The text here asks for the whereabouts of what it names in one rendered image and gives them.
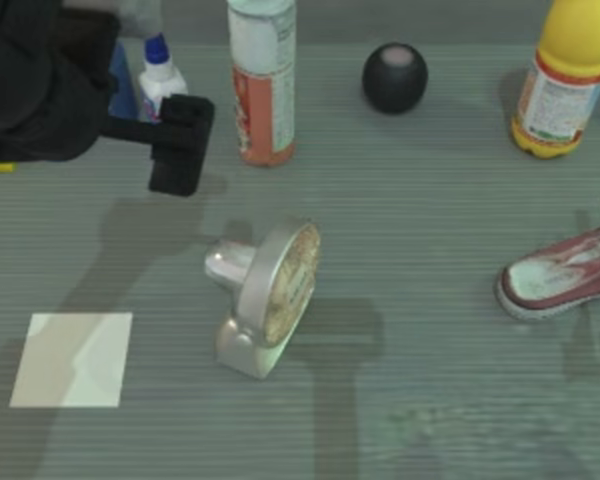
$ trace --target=glue bottle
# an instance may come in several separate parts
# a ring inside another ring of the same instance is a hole
[[[573,151],[600,97],[600,0],[554,0],[512,121],[538,158]]]
[[[189,89],[174,65],[164,35],[145,42],[145,70],[140,75],[145,112],[152,123],[160,122],[162,101],[172,95],[188,95]]]
[[[277,166],[295,150],[295,0],[228,0],[240,154]]]

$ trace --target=shoe sole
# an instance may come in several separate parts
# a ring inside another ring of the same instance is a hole
[[[551,308],[545,308],[542,310],[524,308],[507,296],[502,286],[502,275],[502,273],[498,275],[498,278],[495,282],[495,294],[498,303],[500,303],[505,312],[507,312],[511,317],[515,318],[516,320],[520,320],[527,323],[536,323],[548,320],[552,317],[555,317],[556,315],[560,315],[568,310],[582,305],[583,303],[587,303],[591,300],[596,300],[600,298],[600,295],[596,295],[593,297],[585,297],[579,300],[574,300],[573,302],[563,303],[561,305],[557,305]]]

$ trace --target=shoe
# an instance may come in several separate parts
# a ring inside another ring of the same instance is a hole
[[[509,315],[525,322],[600,298],[600,228],[513,262],[498,277],[496,297]]]

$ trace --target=blue object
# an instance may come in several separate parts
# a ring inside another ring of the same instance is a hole
[[[111,99],[109,115],[128,120],[138,120],[138,103],[131,81],[127,54],[120,42],[116,45],[109,71],[118,80],[118,92]]]
[[[171,59],[169,47],[163,34],[147,40],[144,44],[144,53],[147,62],[152,65],[162,65]]]

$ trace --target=blue bottle cap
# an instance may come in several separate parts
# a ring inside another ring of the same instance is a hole
[[[167,63],[171,58],[169,47],[163,34],[147,40],[144,45],[144,52],[147,62],[153,65]]]

